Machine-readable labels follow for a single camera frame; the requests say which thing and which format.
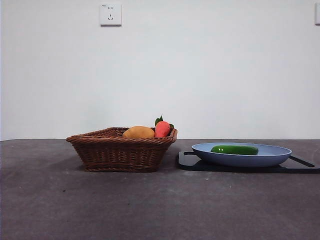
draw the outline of basket rim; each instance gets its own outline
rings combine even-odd
[[[154,144],[154,143],[162,143],[162,142],[174,143],[177,139],[177,133],[178,133],[178,130],[173,128],[170,132],[170,135],[165,137],[131,138],[131,137],[123,137],[123,136],[92,136],[94,134],[97,134],[106,130],[110,130],[110,129],[129,129],[129,127],[108,127],[106,129],[102,129],[98,131],[91,131],[87,133],[76,134],[76,135],[67,137],[66,141],[73,142],[73,140],[84,140],[84,141],[92,140],[95,142],[112,141],[112,142],[118,142],[118,143],[135,142],[135,143],[144,143],[144,144],[147,144],[147,143]]]

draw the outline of switch plate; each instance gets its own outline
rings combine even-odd
[[[320,3],[315,4],[315,25],[320,26]]]
[[[121,4],[102,3],[100,5],[100,26],[119,26],[121,25]]]

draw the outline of red fruit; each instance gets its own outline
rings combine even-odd
[[[160,121],[155,126],[155,134],[156,138],[164,138],[167,137],[170,133],[170,124],[166,121]]]

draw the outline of toy fruit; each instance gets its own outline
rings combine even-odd
[[[173,126],[171,123],[164,121],[162,118],[162,115],[161,115],[161,117],[159,117],[155,120],[154,124],[155,124],[154,136],[156,138],[167,137],[170,133],[170,130],[175,128],[175,126]]]
[[[169,133],[170,133],[170,124],[167,123],[166,121],[160,121],[155,126],[154,136],[156,138],[164,138],[168,136]]]
[[[146,126],[133,126],[130,127],[128,130],[126,130],[123,135],[125,138],[132,138],[132,139],[138,139],[138,138],[153,138],[155,136],[155,132],[150,128]]]

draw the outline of black cutting board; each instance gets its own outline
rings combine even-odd
[[[217,165],[200,159],[192,151],[180,151],[177,157],[180,169],[188,171],[206,172],[234,172],[234,173],[274,173],[274,174],[318,174],[320,166],[306,161],[301,157],[291,155],[280,165],[271,167],[234,167]]]

